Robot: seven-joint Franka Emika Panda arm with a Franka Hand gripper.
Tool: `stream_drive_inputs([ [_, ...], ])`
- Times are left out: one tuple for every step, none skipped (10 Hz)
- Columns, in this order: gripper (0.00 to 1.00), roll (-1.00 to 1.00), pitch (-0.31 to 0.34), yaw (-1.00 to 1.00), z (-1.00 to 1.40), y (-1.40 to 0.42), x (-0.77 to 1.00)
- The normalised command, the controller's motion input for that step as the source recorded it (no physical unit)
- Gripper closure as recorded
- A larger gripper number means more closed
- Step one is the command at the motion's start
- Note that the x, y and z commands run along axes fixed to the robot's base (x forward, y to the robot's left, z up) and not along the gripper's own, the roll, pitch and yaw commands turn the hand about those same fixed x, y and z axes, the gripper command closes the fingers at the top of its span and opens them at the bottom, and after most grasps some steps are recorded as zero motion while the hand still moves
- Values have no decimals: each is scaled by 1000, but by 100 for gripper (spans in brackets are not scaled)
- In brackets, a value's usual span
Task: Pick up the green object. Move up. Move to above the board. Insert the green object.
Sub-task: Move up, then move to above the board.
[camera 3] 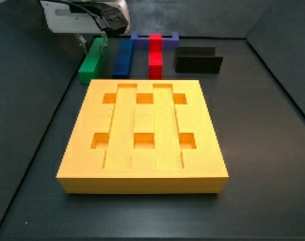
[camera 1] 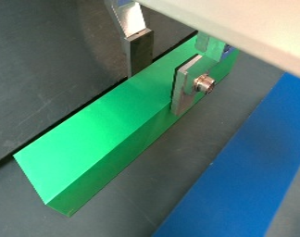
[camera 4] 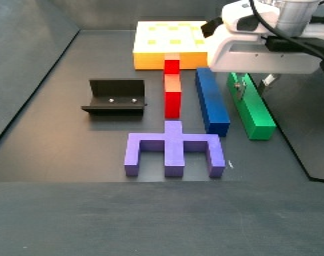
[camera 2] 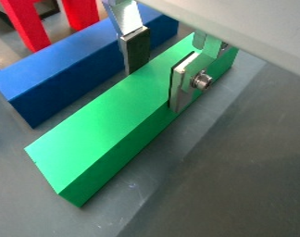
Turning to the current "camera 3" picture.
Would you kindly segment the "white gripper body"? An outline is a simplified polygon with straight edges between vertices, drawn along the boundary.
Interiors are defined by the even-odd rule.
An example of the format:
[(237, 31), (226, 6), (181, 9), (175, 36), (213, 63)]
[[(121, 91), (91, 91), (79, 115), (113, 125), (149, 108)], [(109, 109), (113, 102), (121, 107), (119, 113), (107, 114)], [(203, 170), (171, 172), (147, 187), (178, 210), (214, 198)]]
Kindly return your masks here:
[(125, 0), (39, 0), (55, 33), (119, 36), (130, 29)]

